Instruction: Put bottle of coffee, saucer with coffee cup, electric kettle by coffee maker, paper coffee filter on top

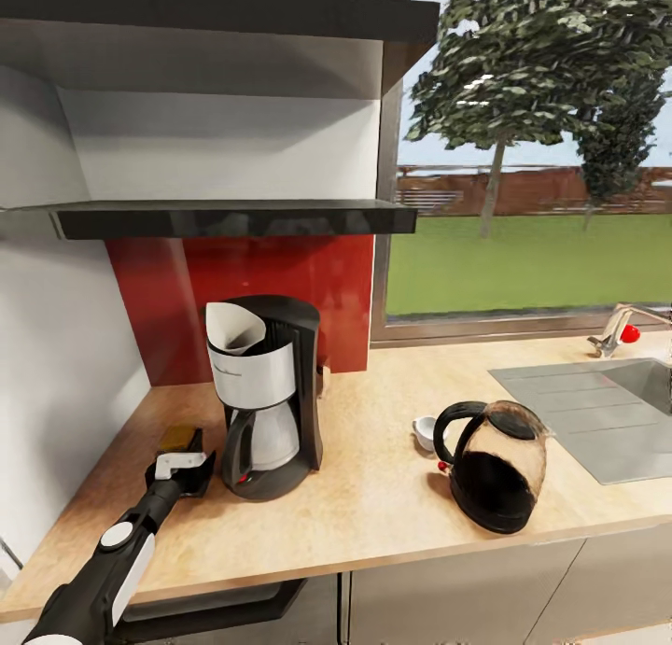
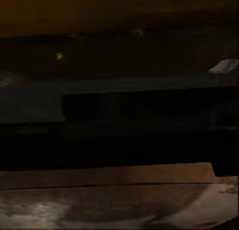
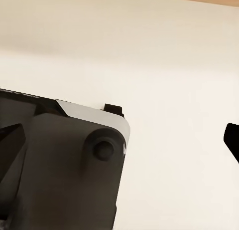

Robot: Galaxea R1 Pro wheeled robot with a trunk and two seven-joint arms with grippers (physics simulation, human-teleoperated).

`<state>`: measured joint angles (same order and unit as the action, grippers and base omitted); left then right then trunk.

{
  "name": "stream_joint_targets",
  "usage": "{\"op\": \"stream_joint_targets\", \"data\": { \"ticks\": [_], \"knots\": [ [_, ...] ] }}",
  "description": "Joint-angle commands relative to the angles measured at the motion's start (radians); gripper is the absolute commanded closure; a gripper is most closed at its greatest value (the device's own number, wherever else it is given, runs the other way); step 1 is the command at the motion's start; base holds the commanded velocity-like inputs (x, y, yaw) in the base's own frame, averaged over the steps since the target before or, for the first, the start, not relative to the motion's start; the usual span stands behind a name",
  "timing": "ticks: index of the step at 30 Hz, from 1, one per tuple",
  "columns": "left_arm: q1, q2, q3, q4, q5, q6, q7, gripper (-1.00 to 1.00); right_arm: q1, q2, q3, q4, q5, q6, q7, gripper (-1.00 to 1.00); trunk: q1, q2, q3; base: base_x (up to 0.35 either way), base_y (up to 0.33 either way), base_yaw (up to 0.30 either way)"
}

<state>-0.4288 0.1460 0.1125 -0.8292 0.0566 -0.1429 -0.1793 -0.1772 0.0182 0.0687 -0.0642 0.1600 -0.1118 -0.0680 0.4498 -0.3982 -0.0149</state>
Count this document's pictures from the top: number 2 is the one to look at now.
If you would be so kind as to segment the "bottle of coffee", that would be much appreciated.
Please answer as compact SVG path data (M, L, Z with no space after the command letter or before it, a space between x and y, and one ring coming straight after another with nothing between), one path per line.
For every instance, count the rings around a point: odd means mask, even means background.
M0 230L238 216L239 0L0 0Z

